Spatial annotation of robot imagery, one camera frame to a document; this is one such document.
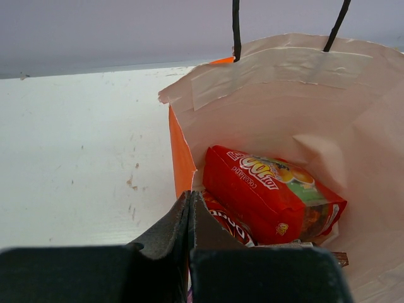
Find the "red Doritos chip bag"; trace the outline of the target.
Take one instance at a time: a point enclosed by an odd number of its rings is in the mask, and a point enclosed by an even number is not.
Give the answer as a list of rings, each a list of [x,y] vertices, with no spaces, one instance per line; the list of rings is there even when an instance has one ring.
[[[246,247],[255,247],[256,242],[233,214],[222,206],[208,191],[202,191],[210,215],[235,239]]]

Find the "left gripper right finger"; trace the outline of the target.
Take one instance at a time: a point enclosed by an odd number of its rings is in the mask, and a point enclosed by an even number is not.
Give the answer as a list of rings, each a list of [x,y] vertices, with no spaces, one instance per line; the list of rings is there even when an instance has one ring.
[[[353,302],[338,261],[320,247],[246,247],[189,200],[194,302]]]

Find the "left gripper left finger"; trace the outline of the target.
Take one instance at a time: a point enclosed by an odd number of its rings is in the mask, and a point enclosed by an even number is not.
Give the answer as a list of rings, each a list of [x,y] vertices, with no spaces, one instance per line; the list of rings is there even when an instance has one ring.
[[[186,302],[186,191],[135,240],[1,251],[1,302]]]

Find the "red candy bag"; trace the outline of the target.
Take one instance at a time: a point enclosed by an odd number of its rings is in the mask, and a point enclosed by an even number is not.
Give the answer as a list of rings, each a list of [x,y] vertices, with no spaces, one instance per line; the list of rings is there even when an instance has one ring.
[[[328,235],[347,206],[302,167],[219,145],[206,151],[203,186],[260,244]]]

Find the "orange paper bag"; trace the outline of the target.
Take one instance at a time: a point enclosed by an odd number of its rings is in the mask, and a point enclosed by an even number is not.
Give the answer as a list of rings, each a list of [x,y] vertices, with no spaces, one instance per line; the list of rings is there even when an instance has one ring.
[[[194,68],[159,94],[169,105],[175,191],[199,189],[205,154],[223,145],[301,165],[282,172],[346,198],[322,240],[346,249],[357,302],[403,301],[403,54],[341,39],[349,1],[327,36],[288,33],[242,44],[232,5],[234,56]]]

